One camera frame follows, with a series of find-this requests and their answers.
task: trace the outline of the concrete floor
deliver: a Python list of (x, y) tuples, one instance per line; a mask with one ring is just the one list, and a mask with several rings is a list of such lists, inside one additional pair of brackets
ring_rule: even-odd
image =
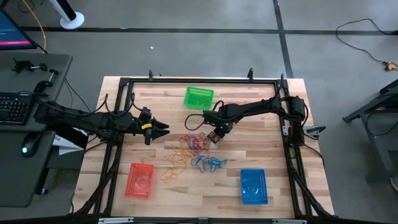
[[(6, 11), (21, 25), (37, 24), (10, 2)], [(45, 2), (35, 12), (46, 27), (59, 27), (58, 16)], [(272, 0), (70, 0), (84, 13), (83, 27), (277, 29)], [(382, 30), (398, 29), (398, 2), (384, 0), (279, 0), (284, 29), (335, 30), (345, 22), (371, 18)], [(104, 17), (111, 12), (112, 17)], [(344, 30), (374, 30), (368, 22)], [(40, 32), (28, 32), (42, 43)], [(121, 32), (47, 32), (47, 50), (74, 56), (68, 79), (88, 103), (96, 106), (105, 75), (256, 77), (286, 73), (278, 34), (194, 34)], [(398, 38), (346, 35), (343, 38), (369, 50), (376, 58), (398, 62)], [(359, 120), (341, 118), (369, 101), (378, 90), (398, 78), (366, 54), (353, 50), (334, 35), (286, 35), (294, 78), (304, 78), (317, 125), (327, 129), (320, 138), (335, 213), (343, 218), (398, 222), (398, 193), (388, 181), (368, 184), (364, 177), (379, 168)], [(69, 104), (62, 90), (59, 103)], [(75, 108), (84, 109), (75, 97)], [(50, 175), (50, 193), (35, 197), (28, 208), (0, 208), (0, 219), (67, 214), (78, 172)]]

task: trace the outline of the red basket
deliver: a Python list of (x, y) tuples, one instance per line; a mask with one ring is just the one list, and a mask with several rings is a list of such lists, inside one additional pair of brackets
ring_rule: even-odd
[(132, 163), (125, 196), (149, 198), (154, 179), (155, 166), (152, 164)]

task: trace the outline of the green basket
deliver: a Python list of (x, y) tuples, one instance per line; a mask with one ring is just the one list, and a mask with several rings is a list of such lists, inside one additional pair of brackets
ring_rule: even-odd
[(213, 90), (188, 86), (184, 104), (190, 108), (208, 110), (211, 108), (211, 104), (213, 103), (213, 93)]

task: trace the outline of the monitor screen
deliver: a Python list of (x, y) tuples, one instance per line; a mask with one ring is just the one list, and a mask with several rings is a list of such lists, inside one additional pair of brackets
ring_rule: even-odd
[(35, 49), (35, 44), (0, 10), (0, 50)]

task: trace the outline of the wooden table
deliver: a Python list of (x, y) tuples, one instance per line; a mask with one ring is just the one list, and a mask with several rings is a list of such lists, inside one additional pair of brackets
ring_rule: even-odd
[[(113, 108), (120, 77), (104, 77), (98, 105), (106, 93)], [(303, 98), (310, 110), (304, 80), (288, 80), (290, 95)], [(185, 169), (177, 179), (166, 183), (160, 175), (172, 166), (169, 155), (179, 145), (180, 136), (209, 133), (213, 127), (203, 125), (197, 131), (184, 127), (185, 118), (200, 113), (184, 106), (186, 83), (135, 83), (136, 105), (146, 106), (152, 115), (170, 125), (170, 134), (144, 144), (142, 136), (125, 135), (118, 180), (115, 189), (112, 216), (131, 217), (211, 217), (211, 218), (293, 218), (286, 162), (280, 133), (279, 120), (275, 114), (261, 114), (242, 119), (217, 145), (210, 147), (211, 156), (227, 159), (224, 168), (214, 173), (201, 173), (197, 168)], [(214, 102), (250, 103), (274, 96), (274, 87), (263, 84), (195, 84), (199, 88), (214, 90)], [(131, 112), (138, 116), (139, 111)], [(195, 127), (202, 118), (193, 117), (188, 125)], [(307, 124), (312, 124), (311, 112)], [(91, 142), (88, 147), (97, 144)], [(319, 150), (318, 143), (306, 138), (309, 146)], [(79, 209), (93, 193), (100, 179), (105, 145), (87, 152), (75, 190), (73, 203)], [(333, 213), (328, 183), (320, 157), (306, 147), (301, 148), (308, 188), (326, 211)], [(155, 179), (149, 199), (125, 197), (127, 174), (132, 162), (155, 165)], [(266, 172), (268, 205), (247, 206), (242, 204), (240, 169), (261, 168)], [(304, 211), (302, 194), (298, 188), (300, 208)], [(102, 209), (108, 190), (103, 196)]]

